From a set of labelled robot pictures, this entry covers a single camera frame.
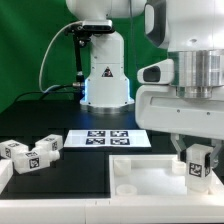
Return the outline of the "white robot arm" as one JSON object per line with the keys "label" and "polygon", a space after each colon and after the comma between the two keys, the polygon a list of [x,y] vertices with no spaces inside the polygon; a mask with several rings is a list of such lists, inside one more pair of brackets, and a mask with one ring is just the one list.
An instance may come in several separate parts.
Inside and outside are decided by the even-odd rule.
{"label": "white robot arm", "polygon": [[84,24],[140,13],[135,118],[167,132],[179,152],[182,135],[210,138],[210,164],[224,146],[224,0],[66,0]]}

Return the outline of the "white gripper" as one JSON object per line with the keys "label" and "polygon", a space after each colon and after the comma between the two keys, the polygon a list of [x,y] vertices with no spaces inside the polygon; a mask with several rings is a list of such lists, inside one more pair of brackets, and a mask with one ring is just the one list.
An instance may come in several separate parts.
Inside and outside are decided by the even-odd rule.
{"label": "white gripper", "polygon": [[212,151],[205,156],[205,166],[217,167],[224,140],[224,87],[215,87],[210,99],[177,97],[176,88],[170,85],[174,79],[171,59],[143,67],[137,79],[141,83],[135,99],[137,125],[146,130],[174,133],[171,142],[181,162],[186,161],[182,135],[212,139]]}

